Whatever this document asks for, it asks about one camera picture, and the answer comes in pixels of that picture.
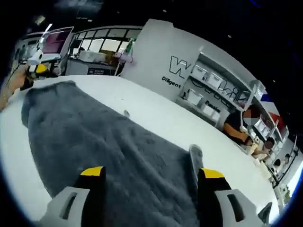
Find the small object on table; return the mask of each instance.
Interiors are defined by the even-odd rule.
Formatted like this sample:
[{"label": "small object on table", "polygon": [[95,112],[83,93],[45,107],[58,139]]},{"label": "small object on table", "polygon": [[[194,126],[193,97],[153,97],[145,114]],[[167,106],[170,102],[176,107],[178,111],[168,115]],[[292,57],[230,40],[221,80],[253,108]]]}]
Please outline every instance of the small object on table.
[{"label": "small object on table", "polygon": [[127,110],[124,110],[124,116],[129,118],[130,114]]}]

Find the window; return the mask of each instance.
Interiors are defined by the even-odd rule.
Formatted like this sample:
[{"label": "window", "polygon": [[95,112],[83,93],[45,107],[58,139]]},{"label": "window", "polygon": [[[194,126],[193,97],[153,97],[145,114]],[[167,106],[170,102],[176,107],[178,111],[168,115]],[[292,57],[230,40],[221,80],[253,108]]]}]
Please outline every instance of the window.
[{"label": "window", "polygon": [[83,40],[83,42],[81,44],[81,47],[83,47],[84,50],[87,51],[88,48],[89,48],[90,42],[91,42],[91,39],[85,39],[85,40]]},{"label": "window", "polygon": [[126,49],[127,45],[128,42],[122,42],[118,52],[122,53]]},{"label": "window", "polygon": [[78,36],[78,39],[83,39],[85,36],[86,32],[82,32],[80,33],[80,35]]},{"label": "window", "polygon": [[129,31],[126,34],[127,38],[137,38],[141,30],[133,30],[129,29]]},{"label": "window", "polygon": [[93,51],[93,52],[99,52],[101,45],[103,43],[104,39],[94,39],[93,41],[91,41],[89,50]]},{"label": "window", "polygon": [[89,32],[87,32],[85,38],[91,38],[91,37],[93,37],[94,34],[95,34],[95,32],[96,32],[96,31],[89,31]]},{"label": "window", "polygon": [[110,37],[124,37],[126,29],[111,29],[107,36]]},{"label": "window", "polygon": [[105,37],[108,29],[102,29],[96,32],[95,37]]},{"label": "window", "polygon": [[106,39],[103,43],[102,50],[116,52],[121,41]]},{"label": "window", "polygon": [[72,54],[77,54],[77,53],[78,53],[78,51],[79,51],[79,49],[78,49],[78,48],[74,48],[74,49],[73,49],[73,51],[72,51]]}]

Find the gray cloth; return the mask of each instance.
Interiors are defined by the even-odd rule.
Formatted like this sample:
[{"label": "gray cloth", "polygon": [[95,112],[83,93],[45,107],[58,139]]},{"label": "gray cloth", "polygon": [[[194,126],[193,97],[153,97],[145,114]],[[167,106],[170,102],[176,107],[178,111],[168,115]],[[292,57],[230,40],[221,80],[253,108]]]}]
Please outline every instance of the gray cloth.
[{"label": "gray cloth", "polygon": [[269,214],[271,210],[272,202],[269,202],[258,214],[258,217],[262,220],[264,224],[269,224]]},{"label": "gray cloth", "polygon": [[84,169],[106,166],[103,226],[199,226],[189,152],[98,102],[74,82],[31,89],[22,122],[52,197],[72,186]]}]

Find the cable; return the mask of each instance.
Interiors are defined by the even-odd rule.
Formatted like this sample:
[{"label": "cable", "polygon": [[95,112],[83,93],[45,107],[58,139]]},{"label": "cable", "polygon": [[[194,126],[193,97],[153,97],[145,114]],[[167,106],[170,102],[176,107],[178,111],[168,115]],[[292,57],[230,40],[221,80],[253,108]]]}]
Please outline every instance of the cable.
[{"label": "cable", "polygon": [[23,61],[21,61],[21,62],[17,65],[17,67],[14,69],[14,71],[11,73],[11,75],[9,76],[8,82],[6,83],[5,86],[7,86],[7,85],[9,84],[10,79],[12,78],[12,76],[14,75],[14,73],[17,71],[17,69],[19,68],[19,66],[20,66],[22,63],[23,63]]}]

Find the person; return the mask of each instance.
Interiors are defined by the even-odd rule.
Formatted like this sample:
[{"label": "person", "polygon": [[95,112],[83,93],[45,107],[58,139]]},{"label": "person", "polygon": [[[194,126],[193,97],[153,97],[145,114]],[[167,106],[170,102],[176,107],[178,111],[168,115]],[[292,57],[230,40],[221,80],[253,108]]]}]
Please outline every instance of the person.
[{"label": "person", "polygon": [[0,91],[0,110],[6,107],[9,98],[14,94],[14,92],[24,86],[26,82],[26,70],[27,65],[20,65],[11,77],[7,77],[4,81],[4,86]]},{"label": "person", "polygon": [[278,158],[274,164],[271,170],[277,175],[281,170],[281,160]]},{"label": "person", "polygon": [[290,160],[290,155],[286,154],[285,157],[284,157],[284,160],[282,161],[282,168],[287,166],[287,164],[289,163],[289,160]]},{"label": "person", "polygon": [[272,170],[274,172],[276,172],[276,174],[278,174],[279,172],[281,172],[281,170],[287,166],[287,164],[289,163],[289,159],[290,159],[290,155],[286,154],[284,157],[284,160],[281,161],[279,158],[274,162],[273,166],[274,169],[272,168]]},{"label": "person", "polygon": [[79,58],[81,51],[84,51],[85,49],[83,47],[80,47],[78,50],[78,53],[76,55],[77,58]]},{"label": "person", "polygon": [[[246,111],[242,113],[243,116],[243,126],[247,128],[247,121],[244,119],[251,118],[260,118],[260,110],[254,104],[252,104]],[[252,138],[241,131],[241,113],[240,111],[235,111],[231,113],[224,122],[223,125],[223,133],[228,136],[232,141],[239,145],[248,145],[251,146],[253,144]]]},{"label": "person", "polygon": [[263,147],[261,150],[258,148],[254,150],[252,153],[252,156],[254,158],[258,158],[260,161],[266,161],[269,158],[269,152],[274,147],[275,140],[272,137],[268,137],[268,139],[265,141]]}]

